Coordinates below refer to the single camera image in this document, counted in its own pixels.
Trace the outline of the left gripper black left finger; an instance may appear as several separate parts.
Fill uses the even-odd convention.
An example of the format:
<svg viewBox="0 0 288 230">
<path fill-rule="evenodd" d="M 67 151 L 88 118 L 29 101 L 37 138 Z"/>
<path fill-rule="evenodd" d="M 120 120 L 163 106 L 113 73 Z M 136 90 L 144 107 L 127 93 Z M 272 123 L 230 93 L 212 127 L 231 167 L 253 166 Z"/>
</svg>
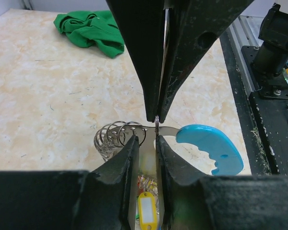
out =
<svg viewBox="0 0 288 230">
<path fill-rule="evenodd" d="M 138 168 L 139 139 L 132 135 L 119 153 L 93 172 L 95 230 L 134 229 Z"/>
</svg>

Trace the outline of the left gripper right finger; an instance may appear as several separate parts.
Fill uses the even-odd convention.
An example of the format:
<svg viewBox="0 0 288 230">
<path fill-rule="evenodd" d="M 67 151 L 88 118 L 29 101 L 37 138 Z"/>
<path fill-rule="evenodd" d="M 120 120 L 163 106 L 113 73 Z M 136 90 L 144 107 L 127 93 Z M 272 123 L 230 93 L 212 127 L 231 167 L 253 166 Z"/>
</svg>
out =
<svg viewBox="0 0 288 230">
<path fill-rule="evenodd" d="M 156 169 L 161 229 L 209 229 L 199 182 L 205 174 L 179 156 L 161 135 L 156 137 Z"/>
</svg>

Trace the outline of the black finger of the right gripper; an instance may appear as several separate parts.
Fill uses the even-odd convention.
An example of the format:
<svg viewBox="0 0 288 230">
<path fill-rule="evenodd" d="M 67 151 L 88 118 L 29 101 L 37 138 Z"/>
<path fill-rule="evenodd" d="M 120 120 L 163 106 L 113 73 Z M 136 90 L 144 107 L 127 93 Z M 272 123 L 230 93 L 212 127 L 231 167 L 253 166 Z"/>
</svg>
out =
<svg viewBox="0 0 288 230">
<path fill-rule="evenodd" d="M 157 115 L 163 123 L 175 95 L 213 43 L 250 0 L 175 0 L 168 12 L 166 55 Z"/>
</svg>

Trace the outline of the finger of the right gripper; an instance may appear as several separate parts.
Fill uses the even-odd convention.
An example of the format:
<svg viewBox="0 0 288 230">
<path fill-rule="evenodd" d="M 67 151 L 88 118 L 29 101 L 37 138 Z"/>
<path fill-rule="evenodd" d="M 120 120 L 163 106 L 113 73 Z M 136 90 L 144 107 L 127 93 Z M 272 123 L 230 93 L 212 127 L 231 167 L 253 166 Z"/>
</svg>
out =
<svg viewBox="0 0 288 230">
<path fill-rule="evenodd" d="M 162 0 L 108 0 L 144 95 L 146 119 L 157 114 L 163 62 L 165 10 Z"/>
</svg>

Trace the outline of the large metal keyring with keys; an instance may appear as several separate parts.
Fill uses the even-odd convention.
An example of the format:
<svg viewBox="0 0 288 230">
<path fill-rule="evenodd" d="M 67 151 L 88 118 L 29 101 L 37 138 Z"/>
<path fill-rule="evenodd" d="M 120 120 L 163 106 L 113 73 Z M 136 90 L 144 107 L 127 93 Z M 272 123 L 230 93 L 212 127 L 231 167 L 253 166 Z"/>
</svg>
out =
<svg viewBox="0 0 288 230">
<path fill-rule="evenodd" d="M 138 122 L 115 121 L 104 125 L 94 136 L 94 146 L 104 161 L 110 160 L 132 135 L 139 138 L 139 196 L 148 195 L 155 206 L 149 215 L 159 216 L 155 165 L 156 133 L 192 166 L 208 175 L 237 175 L 243 168 L 242 157 L 232 141 L 219 129 L 191 124 L 181 128 L 144 126 Z"/>
</svg>

